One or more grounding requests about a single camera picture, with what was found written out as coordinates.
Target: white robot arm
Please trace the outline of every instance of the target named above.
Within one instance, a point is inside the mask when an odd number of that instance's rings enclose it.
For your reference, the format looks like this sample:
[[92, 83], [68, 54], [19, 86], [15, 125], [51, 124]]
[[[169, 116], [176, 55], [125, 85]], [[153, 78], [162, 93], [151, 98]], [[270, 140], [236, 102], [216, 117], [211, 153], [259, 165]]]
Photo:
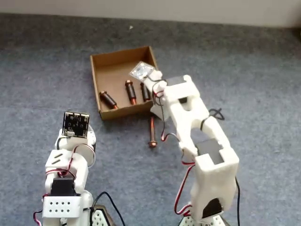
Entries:
[[[88, 168], [95, 162], [95, 145], [89, 115], [65, 112], [63, 129], [45, 165], [43, 226], [110, 225], [103, 209], [92, 210], [95, 202], [85, 190]], [[34, 220], [42, 225], [35, 214]]]
[[[217, 120], [210, 116], [190, 76], [163, 80], [160, 71], [143, 62], [130, 75], [143, 81], [159, 100], [151, 111], [162, 120], [172, 118], [180, 150], [195, 162], [195, 183], [189, 205], [193, 219], [197, 223], [214, 223], [217, 215], [230, 208], [236, 190], [239, 158], [229, 140]], [[193, 143], [192, 128], [200, 128], [210, 140]]]

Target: cardboard box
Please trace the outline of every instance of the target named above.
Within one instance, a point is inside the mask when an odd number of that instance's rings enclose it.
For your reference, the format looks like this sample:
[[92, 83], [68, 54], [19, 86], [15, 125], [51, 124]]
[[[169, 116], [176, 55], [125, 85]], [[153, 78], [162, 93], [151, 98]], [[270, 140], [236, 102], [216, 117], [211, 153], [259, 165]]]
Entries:
[[[128, 74], [140, 61], [158, 68], [151, 47], [92, 55], [90, 59], [97, 107], [103, 120], [150, 111], [152, 101], [143, 102], [140, 81]], [[131, 105], [127, 95], [125, 82], [129, 79], [133, 82], [135, 89], [136, 105]], [[116, 101], [118, 109], [110, 109], [100, 100], [101, 91], [107, 91]]]

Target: white wall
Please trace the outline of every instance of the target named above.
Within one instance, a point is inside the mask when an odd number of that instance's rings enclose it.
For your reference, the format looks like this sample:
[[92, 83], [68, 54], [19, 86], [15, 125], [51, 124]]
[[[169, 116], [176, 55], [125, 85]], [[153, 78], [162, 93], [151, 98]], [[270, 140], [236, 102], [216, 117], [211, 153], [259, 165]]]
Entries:
[[301, 0], [0, 0], [0, 12], [301, 27]]

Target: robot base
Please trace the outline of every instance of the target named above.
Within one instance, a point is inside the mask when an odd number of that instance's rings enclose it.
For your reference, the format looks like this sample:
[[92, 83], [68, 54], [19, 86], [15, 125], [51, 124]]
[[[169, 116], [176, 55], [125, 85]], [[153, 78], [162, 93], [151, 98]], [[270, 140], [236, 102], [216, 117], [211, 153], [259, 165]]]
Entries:
[[209, 218], [206, 222], [196, 223], [192, 217], [183, 217], [178, 226], [230, 226], [221, 216]]

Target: gray carpet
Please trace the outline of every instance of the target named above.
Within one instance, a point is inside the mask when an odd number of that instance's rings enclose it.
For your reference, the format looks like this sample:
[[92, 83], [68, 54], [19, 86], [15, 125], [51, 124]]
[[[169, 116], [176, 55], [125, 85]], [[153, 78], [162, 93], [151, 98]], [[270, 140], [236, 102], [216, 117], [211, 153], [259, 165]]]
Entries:
[[[67, 109], [89, 112], [96, 132], [87, 190], [108, 191], [128, 226], [178, 224], [173, 203], [185, 168], [176, 141], [150, 151], [147, 118], [103, 122], [96, 107], [89, 56], [144, 45], [166, 78], [191, 75], [208, 108], [222, 107], [222, 127], [240, 157], [241, 225], [298, 225], [301, 43], [290, 30], [0, 15], [1, 225], [35, 225], [44, 164]], [[108, 200], [101, 203], [120, 225]], [[224, 216], [237, 225], [235, 200]]]

